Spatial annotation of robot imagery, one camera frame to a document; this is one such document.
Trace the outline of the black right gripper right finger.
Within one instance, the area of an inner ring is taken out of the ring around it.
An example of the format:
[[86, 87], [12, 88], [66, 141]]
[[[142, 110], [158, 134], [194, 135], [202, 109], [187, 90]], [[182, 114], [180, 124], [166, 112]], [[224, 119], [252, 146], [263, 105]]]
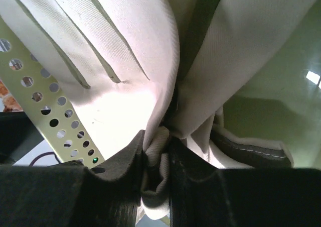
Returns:
[[171, 226], [320, 226], [320, 171], [217, 169], [169, 143]]

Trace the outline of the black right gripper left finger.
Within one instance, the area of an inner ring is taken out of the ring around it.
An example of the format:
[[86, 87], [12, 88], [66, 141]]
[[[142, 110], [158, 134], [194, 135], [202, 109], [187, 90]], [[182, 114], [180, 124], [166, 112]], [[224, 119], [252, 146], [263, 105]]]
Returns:
[[94, 168], [80, 161], [48, 167], [1, 166], [1, 226], [135, 226], [142, 142]]

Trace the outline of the white grey work glove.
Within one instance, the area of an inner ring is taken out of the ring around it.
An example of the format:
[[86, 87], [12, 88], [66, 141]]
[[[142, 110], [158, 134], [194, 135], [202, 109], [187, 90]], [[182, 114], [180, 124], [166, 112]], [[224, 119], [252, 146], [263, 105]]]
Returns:
[[1, 17], [58, 81], [105, 159], [172, 99], [179, 61], [168, 0], [1, 0]]

